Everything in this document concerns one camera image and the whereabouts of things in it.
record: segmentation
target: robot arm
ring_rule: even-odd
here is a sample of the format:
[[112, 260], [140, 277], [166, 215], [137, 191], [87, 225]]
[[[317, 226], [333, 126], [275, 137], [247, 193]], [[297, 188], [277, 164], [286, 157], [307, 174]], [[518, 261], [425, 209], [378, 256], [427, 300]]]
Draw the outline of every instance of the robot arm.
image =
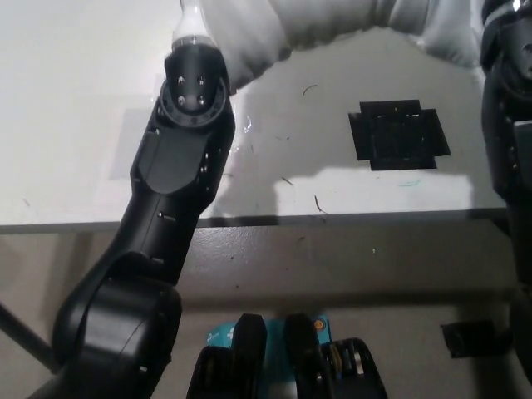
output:
[[34, 398], [147, 398], [170, 361], [180, 277], [198, 218], [216, 196], [234, 137], [222, 54], [204, 36], [174, 43], [131, 168], [132, 196], [109, 249], [62, 305], [62, 368]]
[[495, 191], [509, 210], [520, 287], [510, 307], [515, 351], [532, 383], [532, 7], [487, 1], [482, 125]]

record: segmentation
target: gray floor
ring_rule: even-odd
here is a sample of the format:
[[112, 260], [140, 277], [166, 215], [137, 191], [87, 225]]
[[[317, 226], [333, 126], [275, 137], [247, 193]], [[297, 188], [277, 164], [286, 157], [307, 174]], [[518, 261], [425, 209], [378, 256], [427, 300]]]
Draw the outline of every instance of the gray floor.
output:
[[[59, 303], [111, 234], [0, 237], [0, 299], [49, 338]], [[515, 356], [451, 360], [440, 325], [505, 323], [508, 240], [487, 222], [198, 230], [179, 284], [185, 313], [155, 399], [185, 397], [205, 334], [244, 311], [325, 312], [333, 338], [371, 348], [391, 399], [526, 398]], [[0, 334], [0, 397], [47, 371]]]

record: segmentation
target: teal object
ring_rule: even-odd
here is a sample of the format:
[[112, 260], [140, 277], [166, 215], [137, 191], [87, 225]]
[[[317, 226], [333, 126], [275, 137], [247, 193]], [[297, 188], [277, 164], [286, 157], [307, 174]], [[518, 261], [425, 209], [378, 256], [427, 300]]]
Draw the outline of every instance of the teal object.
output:
[[[311, 318], [316, 327], [319, 343], [331, 342], [329, 321], [326, 316], [320, 315]], [[266, 355], [264, 358], [264, 371], [260, 383], [260, 397], [268, 397], [268, 392], [273, 385], [293, 384], [294, 377], [289, 366], [286, 350], [284, 348], [283, 329], [284, 320], [265, 320], [268, 330], [266, 342]], [[236, 322], [224, 323], [209, 332], [207, 345], [211, 347], [231, 347], [233, 331]]]

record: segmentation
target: white padding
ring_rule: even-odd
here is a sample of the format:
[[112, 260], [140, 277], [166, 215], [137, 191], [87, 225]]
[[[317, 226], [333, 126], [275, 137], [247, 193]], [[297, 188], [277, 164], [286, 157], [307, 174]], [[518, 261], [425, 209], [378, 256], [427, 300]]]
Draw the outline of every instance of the white padding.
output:
[[475, 66], [480, 56], [484, 0], [200, 1], [233, 89], [261, 76], [292, 50], [372, 27], [404, 33], [424, 51], [463, 66]]

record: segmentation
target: tabletop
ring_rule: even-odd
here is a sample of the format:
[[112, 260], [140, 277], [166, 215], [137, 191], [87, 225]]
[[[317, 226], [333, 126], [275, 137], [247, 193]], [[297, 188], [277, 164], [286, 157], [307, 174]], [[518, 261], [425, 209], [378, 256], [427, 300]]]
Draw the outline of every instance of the tabletop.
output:
[[[115, 228], [160, 84], [176, 0], [20, 0], [0, 15], [0, 232]], [[502, 215], [480, 129], [482, 76], [373, 30], [300, 52], [232, 98], [237, 130], [199, 226]], [[349, 113], [435, 109], [437, 169], [373, 171]]]

